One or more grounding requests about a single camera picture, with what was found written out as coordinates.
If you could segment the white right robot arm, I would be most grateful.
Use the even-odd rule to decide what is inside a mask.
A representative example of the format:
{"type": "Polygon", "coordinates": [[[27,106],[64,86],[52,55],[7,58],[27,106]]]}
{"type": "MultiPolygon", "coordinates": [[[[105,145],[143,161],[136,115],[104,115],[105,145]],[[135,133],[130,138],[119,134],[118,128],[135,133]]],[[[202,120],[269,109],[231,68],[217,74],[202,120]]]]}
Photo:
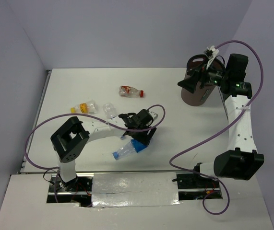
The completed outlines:
{"type": "Polygon", "coordinates": [[[257,151],[251,125],[252,87],[245,82],[248,57],[231,54],[226,64],[210,60],[204,54],[192,56],[187,62],[186,76],[178,83],[182,92],[199,106],[219,88],[228,121],[228,146],[211,163],[198,163],[192,182],[203,187],[209,177],[249,180],[264,164],[264,155],[257,151]]]}

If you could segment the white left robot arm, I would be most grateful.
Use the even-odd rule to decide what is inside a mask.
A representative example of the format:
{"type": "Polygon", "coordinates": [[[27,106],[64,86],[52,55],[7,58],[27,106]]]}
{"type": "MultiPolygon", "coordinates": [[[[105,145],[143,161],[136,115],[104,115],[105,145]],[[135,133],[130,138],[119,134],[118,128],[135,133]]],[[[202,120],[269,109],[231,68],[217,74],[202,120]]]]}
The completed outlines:
{"type": "Polygon", "coordinates": [[[120,114],[103,123],[83,124],[76,116],[69,118],[50,138],[58,154],[61,187],[66,191],[77,189],[75,160],[88,142],[108,137],[131,137],[127,144],[112,153],[114,159],[119,160],[148,147],[156,131],[151,125],[157,117],[156,113],[142,109],[138,113],[120,114]]]}

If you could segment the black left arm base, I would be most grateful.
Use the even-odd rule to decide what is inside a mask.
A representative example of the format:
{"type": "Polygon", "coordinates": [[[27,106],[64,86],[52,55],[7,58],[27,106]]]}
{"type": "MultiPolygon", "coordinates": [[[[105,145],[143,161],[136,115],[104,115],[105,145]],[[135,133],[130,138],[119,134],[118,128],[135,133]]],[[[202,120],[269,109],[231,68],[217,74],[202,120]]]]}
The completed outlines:
{"type": "Polygon", "coordinates": [[[62,183],[60,178],[52,176],[48,182],[48,204],[76,203],[81,207],[92,207],[93,177],[81,175],[73,182],[62,183]]]}

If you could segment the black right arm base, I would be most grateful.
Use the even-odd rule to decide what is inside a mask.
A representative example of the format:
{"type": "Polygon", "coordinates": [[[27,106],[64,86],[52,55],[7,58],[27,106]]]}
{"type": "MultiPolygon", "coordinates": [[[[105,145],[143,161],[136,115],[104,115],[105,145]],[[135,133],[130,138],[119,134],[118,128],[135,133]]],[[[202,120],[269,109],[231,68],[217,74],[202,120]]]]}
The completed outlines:
{"type": "Polygon", "coordinates": [[[219,182],[193,173],[177,173],[172,182],[177,183],[179,190],[203,189],[209,191],[220,188],[219,182]]]}

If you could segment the blue label white cap bottle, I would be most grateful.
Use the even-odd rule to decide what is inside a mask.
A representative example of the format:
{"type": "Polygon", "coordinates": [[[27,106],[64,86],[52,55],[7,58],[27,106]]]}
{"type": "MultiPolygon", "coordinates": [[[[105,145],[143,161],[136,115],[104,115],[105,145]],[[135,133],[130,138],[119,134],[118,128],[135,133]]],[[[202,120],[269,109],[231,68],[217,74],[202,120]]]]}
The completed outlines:
{"type": "Polygon", "coordinates": [[[107,119],[112,119],[118,115],[116,108],[112,103],[106,103],[102,106],[102,108],[107,119]]]}

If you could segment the blue cap crushed water bottle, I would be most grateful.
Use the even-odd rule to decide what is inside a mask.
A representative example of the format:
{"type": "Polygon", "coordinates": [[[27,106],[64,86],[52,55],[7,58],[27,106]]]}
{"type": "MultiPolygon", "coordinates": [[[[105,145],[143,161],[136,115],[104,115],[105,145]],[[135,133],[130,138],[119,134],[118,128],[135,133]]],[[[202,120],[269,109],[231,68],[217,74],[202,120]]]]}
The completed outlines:
{"type": "Polygon", "coordinates": [[[147,148],[147,145],[142,144],[141,142],[131,139],[123,147],[119,148],[117,151],[112,153],[112,156],[115,160],[122,159],[124,157],[139,153],[147,148]]]}

